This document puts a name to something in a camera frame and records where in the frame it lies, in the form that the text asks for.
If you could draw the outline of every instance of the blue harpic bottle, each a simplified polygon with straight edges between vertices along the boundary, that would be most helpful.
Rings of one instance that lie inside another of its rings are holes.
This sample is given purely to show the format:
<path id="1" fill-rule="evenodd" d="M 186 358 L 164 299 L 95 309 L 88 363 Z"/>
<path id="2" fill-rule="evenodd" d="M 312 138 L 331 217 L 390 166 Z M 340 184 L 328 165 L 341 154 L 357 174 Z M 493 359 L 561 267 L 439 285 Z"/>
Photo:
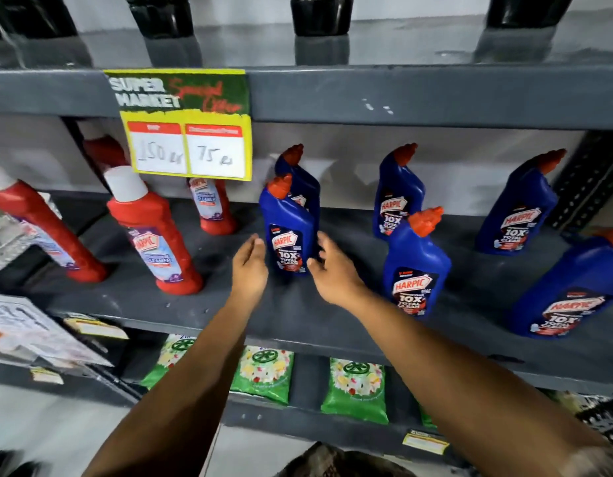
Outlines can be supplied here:
<path id="1" fill-rule="evenodd" d="M 416 149 L 416 143 L 402 145 L 390 152 L 380 164 L 373 233 L 385 241 L 403 219 L 422 209 L 425 186 L 406 166 Z"/>
<path id="2" fill-rule="evenodd" d="M 549 151 L 526 161 L 510 174 L 505 189 L 477 234 L 477 251 L 515 256 L 538 234 L 558 204 L 558 196 L 549 187 L 545 175 L 566 153 L 564 149 Z"/>
<path id="3" fill-rule="evenodd" d="M 313 252 L 314 220 L 289 198 L 291 179 L 291 174 L 275 177 L 260 194 L 259 204 L 273 266 L 283 273 L 303 275 Z"/>
<path id="4" fill-rule="evenodd" d="M 613 229 L 568 249 L 507 315 L 524 337 L 564 337 L 613 304 Z"/>
<path id="5" fill-rule="evenodd" d="M 442 207 L 419 211 L 390 235 L 383 271 L 384 295 L 419 319 L 428 316 L 452 267 L 450 258 L 429 236 L 442 214 Z"/>
<path id="6" fill-rule="evenodd" d="M 289 198 L 308 210 L 315 221 L 317 232 L 320 222 L 320 183 L 306 170 L 299 166 L 304 146 L 292 145 L 281 153 L 275 163 L 275 175 L 291 174 L 291 192 Z"/>

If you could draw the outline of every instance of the hand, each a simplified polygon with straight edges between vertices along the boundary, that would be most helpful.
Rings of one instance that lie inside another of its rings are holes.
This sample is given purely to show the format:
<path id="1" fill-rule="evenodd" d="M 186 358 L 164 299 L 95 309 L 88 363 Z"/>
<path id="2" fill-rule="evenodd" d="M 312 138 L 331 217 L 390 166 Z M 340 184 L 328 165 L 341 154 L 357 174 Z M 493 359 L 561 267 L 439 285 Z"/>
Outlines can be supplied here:
<path id="1" fill-rule="evenodd" d="M 317 241 L 324 248 L 319 263 L 310 257 L 306 262 L 320 296 L 331 304 L 346 308 L 357 296 L 368 291 L 359 278 L 353 261 L 344 254 L 327 234 L 318 231 Z"/>
<path id="2" fill-rule="evenodd" d="M 252 234 L 233 257 L 231 297 L 254 308 L 263 296 L 269 270 L 264 265 L 264 241 Z"/>

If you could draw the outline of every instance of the green packet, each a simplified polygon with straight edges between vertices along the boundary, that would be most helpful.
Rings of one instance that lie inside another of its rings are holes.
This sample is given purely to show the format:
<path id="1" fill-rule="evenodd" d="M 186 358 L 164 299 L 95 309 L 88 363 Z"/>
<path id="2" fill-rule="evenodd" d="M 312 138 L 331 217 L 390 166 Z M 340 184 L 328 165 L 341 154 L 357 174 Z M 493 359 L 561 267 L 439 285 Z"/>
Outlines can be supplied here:
<path id="1" fill-rule="evenodd" d="M 288 405 L 292 368 L 293 352 L 245 346 L 230 390 Z"/>
<path id="2" fill-rule="evenodd" d="M 422 416 L 422 424 L 423 424 L 424 427 L 426 427 L 427 429 L 436 429 L 437 428 L 437 425 L 432 423 L 432 419 L 425 412 L 425 410 L 423 409 L 421 404 L 419 404 L 419 413 Z"/>
<path id="3" fill-rule="evenodd" d="M 190 349 L 196 341 L 196 337 L 184 337 L 183 335 L 168 335 L 161 348 L 159 360 L 154 368 L 143 378 L 140 385 L 150 390 L 163 378 L 167 371 L 172 368 Z"/>
<path id="4" fill-rule="evenodd" d="M 385 377 L 382 365 L 331 358 L 329 392 L 320 410 L 388 424 Z"/>

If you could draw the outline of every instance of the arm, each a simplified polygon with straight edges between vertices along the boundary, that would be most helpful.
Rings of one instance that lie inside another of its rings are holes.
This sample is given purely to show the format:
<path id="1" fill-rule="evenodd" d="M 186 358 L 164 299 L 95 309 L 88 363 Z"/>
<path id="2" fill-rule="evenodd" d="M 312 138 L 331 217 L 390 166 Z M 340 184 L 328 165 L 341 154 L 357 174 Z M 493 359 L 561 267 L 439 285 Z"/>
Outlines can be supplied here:
<path id="1" fill-rule="evenodd" d="M 223 308 L 181 361 L 130 410 L 83 477 L 199 475 L 267 275 L 264 242 L 253 235 L 233 258 L 231 295 Z"/>
<path id="2" fill-rule="evenodd" d="M 308 267 L 322 297 L 355 315 L 439 430 L 488 476 L 559 476 L 571 455 L 608 445 L 509 370 L 442 337 L 366 288 L 324 233 Z"/>

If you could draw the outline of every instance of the tile floor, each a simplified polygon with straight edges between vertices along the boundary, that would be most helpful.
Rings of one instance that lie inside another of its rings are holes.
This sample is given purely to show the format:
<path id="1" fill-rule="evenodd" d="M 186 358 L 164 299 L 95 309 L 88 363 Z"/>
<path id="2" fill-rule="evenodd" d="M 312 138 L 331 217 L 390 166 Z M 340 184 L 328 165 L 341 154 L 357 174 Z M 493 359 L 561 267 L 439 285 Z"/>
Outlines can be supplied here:
<path id="1" fill-rule="evenodd" d="M 0 449 L 23 450 L 48 466 L 44 477 L 79 477 L 128 412 L 83 400 L 0 385 Z M 271 477 L 312 442 L 221 426 L 205 477 Z M 418 477 L 448 477 L 447 467 L 395 460 Z"/>

